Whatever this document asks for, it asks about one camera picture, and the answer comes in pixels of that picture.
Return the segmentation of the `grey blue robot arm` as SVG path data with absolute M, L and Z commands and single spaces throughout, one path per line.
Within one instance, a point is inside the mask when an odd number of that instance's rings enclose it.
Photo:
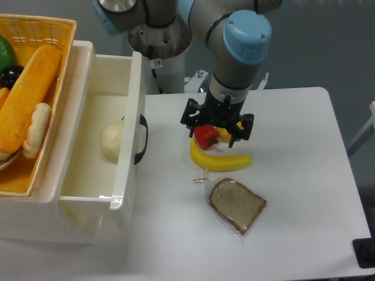
M 127 33 L 131 48 L 149 60 L 159 93 L 175 80 L 175 60 L 197 36 L 216 62 L 203 104 L 189 99 L 181 123 L 190 131 L 210 124 L 224 128 L 230 143 L 248 140 L 253 114 L 241 109 L 265 59 L 272 27 L 265 13 L 281 1 L 94 1 L 107 29 Z

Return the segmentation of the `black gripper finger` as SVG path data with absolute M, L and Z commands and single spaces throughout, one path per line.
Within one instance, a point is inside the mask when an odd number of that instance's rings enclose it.
M 229 147 L 240 140 L 248 141 L 254 125 L 254 114 L 238 115 L 227 124 L 227 131 L 231 135 Z
M 195 128 L 200 125 L 201 109 L 202 105 L 193 98 L 187 100 L 180 122 L 188 128 L 190 138 L 193 137 Z

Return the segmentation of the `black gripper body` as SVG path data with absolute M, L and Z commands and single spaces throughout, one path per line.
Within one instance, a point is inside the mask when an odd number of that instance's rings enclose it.
M 200 125 L 206 124 L 226 128 L 229 121 L 240 115 L 245 101 L 234 103 L 234 97 L 225 94 L 222 101 L 219 101 L 213 94 L 206 93 L 204 103 L 200 112 Z

